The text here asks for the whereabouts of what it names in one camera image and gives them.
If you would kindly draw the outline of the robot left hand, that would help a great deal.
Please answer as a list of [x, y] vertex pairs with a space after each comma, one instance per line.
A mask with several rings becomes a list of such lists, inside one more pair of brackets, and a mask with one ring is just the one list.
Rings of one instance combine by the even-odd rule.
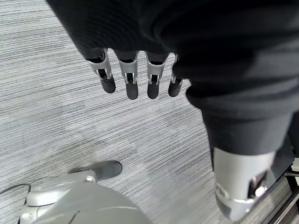
[[206, 126], [215, 197], [242, 219], [265, 191], [278, 150], [299, 147], [299, 3], [296, 0], [50, 0], [103, 89], [115, 91], [107, 50], [118, 57], [127, 97], [138, 97], [137, 54], [147, 56], [148, 97], [176, 60], [168, 93], [183, 80]]

